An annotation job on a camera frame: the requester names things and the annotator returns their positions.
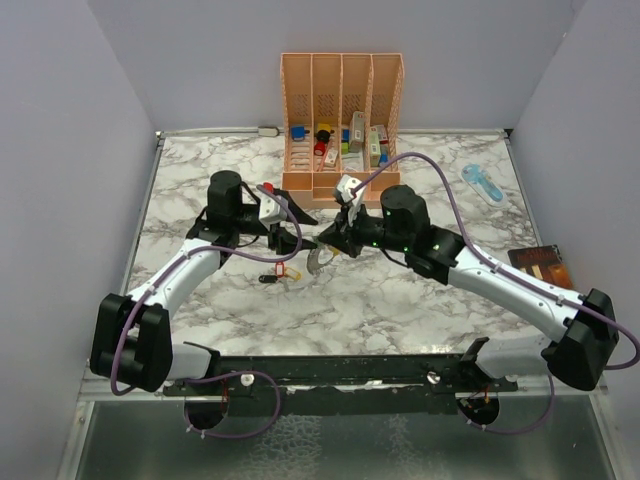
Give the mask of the peach desk organizer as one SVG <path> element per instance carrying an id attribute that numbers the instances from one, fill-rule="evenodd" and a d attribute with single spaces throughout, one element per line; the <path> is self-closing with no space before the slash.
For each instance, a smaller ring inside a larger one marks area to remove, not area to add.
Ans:
<path id="1" fill-rule="evenodd" d="M 366 179 L 379 160 L 369 155 L 369 129 L 382 124 L 388 155 L 396 154 L 404 87 L 399 53 L 284 53 L 280 59 L 285 155 L 282 185 L 305 208 L 334 208 L 334 187 L 344 175 Z M 358 153 L 341 154 L 349 142 L 355 111 L 365 114 L 365 141 Z M 324 155 L 314 154 L 318 123 L 332 127 Z M 294 142 L 290 127 L 304 125 L 304 141 Z"/>

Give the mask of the white adapter at wall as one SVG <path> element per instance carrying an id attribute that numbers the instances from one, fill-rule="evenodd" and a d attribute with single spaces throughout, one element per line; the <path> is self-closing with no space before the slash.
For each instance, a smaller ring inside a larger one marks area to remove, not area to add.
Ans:
<path id="1" fill-rule="evenodd" d="M 280 129 L 276 126 L 259 126 L 257 134 L 261 137 L 275 138 L 280 135 Z"/>

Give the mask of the tall grey box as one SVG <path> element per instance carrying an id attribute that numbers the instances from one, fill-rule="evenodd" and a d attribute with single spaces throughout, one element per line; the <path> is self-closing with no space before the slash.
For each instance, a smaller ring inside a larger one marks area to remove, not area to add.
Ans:
<path id="1" fill-rule="evenodd" d="M 355 111 L 349 125 L 348 151 L 358 153 L 362 150 L 365 138 L 365 114 L 362 111 Z"/>

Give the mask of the paperback book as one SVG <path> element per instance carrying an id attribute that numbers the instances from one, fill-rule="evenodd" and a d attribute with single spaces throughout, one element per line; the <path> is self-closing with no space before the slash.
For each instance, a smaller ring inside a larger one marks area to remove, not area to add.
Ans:
<path id="1" fill-rule="evenodd" d="M 552 285 L 574 289 L 570 273 L 557 245 L 511 249 L 507 254 L 513 268 Z"/>

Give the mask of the blue toothbrush package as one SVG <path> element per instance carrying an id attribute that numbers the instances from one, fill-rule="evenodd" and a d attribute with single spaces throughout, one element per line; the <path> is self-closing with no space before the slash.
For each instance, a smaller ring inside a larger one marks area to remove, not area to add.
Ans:
<path id="1" fill-rule="evenodd" d="M 489 172 L 478 164 L 467 164 L 461 169 L 461 178 L 487 204 L 502 207 L 507 202 L 504 191 L 493 181 Z"/>

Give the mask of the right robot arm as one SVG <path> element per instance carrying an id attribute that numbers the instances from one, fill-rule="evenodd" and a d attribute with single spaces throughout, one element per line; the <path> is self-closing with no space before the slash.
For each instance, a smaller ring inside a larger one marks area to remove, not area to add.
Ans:
<path id="1" fill-rule="evenodd" d="M 467 350 L 461 383 L 481 391 L 494 379 L 550 374 L 564 384 L 591 391 L 598 384 L 619 336 L 600 320 L 612 310 L 610 297 L 587 295 L 539 280 L 493 259 L 464 238 L 430 221 L 425 200 L 406 185 L 383 191 L 382 214 L 368 214 L 358 179 L 344 176 L 334 190 L 340 212 L 319 239 L 356 258 L 365 247 L 403 254 L 419 276 L 472 292 L 538 329 L 510 340 L 483 338 Z"/>

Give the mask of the yellow key tag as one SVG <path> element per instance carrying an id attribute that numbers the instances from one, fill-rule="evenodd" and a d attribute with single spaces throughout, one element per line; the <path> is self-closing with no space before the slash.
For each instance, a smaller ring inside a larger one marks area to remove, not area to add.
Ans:
<path id="1" fill-rule="evenodd" d="M 294 282 L 297 282 L 302 278 L 302 274 L 295 269 L 286 269 L 284 272 L 284 276 L 293 280 Z"/>

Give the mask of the black key tag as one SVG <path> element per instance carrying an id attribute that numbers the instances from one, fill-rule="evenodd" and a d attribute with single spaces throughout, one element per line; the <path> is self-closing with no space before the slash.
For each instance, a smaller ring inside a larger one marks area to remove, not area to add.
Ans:
<path id="1" fill-rule="evenodd" d="M 279 277 L 273 274 L 259 276 L 259 282 L 263 284 L 274 284 L 274 283 L 277 283 L 278 280 L 279 280 Z"/>

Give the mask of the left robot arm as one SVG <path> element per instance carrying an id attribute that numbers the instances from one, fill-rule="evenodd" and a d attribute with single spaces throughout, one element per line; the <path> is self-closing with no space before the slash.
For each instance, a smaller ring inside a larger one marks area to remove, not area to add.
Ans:
<path id="1" fill-rule="evenodd" d="M 115 395 L 134 389 L 154 392 L 170 380 L 186 380 L 202 395 L 214 392 L 221 380 L 216 354 L 206 347 L 173 343 L 176 312 L 231 257 L 256 258 L 240 247 L 243 235 L 266 238 L 275 253 L 267 258 L 269 264 L 314 249 L 300 228 L 318 222 L 287 191 L 263 184 L 252 202 L 244 202 L 250 193 L 239 173 L 214 173 L 207 203 L 174 257 L 139 287 L 101 301 L 89 364 L 92 373 L 109 379 Z"/>

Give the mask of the blue block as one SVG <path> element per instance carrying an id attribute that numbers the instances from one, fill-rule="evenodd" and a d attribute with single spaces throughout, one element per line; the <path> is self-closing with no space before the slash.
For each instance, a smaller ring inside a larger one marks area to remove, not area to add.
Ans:
<path id="1" fill-rule="evenodd" d="M 290 136 L 294 142 L 304 141 L 307 134 L 308 130 L 304 125 L 293 125 L 290 127 Z"/>

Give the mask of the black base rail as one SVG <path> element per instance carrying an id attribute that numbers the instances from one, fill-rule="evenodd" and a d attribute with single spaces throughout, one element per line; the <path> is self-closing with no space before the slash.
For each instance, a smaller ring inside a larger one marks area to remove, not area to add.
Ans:
<path id="1" fill-rule="evenodd" d="M 213 381 L 177 380 L 169 398 L 210 412 L 264 417 L 391 413 L 452 415 L 458 397 L 481 399 L 514 392 L 517 385 L 491 379 L 468 353 L 338 356 L 221 356 Z"/>

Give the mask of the metal keyring with yellow grip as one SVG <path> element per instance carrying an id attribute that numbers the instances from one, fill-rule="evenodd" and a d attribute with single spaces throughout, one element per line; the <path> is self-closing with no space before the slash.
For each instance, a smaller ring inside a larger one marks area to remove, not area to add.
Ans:
<path id="1" fill-rule="evenodd" d="M 333 262 L 334 259 L 327 247 L 320 245 L 309 252 L 306 260 L 306 270 L 309 274 L 317 276 Z"/>

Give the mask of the white red box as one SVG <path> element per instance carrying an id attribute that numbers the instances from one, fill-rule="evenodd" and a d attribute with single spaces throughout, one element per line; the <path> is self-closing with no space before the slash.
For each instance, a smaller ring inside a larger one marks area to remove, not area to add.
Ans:
<path id="1" fill-rule="evenodd" d="M 371 126 L 369 129 L 369 155 L 371 160 L 379 160 L 388 154 L 389 139 L 386 127 L 382 124 Z"/>

